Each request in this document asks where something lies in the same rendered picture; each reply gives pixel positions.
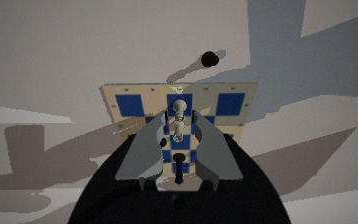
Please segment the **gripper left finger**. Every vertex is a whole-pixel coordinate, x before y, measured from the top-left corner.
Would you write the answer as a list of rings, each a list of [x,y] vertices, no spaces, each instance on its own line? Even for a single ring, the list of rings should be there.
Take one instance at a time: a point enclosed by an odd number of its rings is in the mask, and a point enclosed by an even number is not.
[[[118,199],[143,191],[146,180],[154,180],[156,184],[163,173],[160,142],[166,123],[164,110],[108,157],[87,183],[67,224],[90,224]]]

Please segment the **blue and tan chessboard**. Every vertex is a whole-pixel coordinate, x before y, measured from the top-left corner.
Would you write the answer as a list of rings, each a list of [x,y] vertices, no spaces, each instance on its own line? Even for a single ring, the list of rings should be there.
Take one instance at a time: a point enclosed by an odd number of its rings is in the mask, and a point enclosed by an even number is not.
[[[183,177],[198,177],[195,172],[196,126],[192,110],[196,110],[224,134],[239,144],[257,87],[257,82],[227,83],[163,83],[163,84],[104,84],[102,85],[122,143],[137,133],[162,111],[167,111],[163,127],[167,141],[162,148],[163,173],[160,177],[176,177],[176,153],[185,155]],[[173,140],[176,120],[174,101],[182,99],[184,113],[183,140]]]

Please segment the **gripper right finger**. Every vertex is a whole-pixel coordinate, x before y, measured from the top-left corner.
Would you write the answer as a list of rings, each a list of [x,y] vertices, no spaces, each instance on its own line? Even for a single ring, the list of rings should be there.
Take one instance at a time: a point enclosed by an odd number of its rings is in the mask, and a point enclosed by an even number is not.
[[[258,164],[228,135],[192,110],[196,126],[195,172],[252,209],[266,224],[291,224],[274,186]]]

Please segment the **white chess rook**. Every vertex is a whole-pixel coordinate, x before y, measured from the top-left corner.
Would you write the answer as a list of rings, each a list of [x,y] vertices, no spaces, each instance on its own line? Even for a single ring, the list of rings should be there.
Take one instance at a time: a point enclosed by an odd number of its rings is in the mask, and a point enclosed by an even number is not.
[[[175,141],[176,139],[176,142],[179,142],[183,140],[183,133],[182,133],[182,130],[184,129],[185,127],[185,124],[183,121],[177,121],[175,120],[173,123],[172,123],[172,128],[175,130],[174,134],[173,134],[173,140]]]

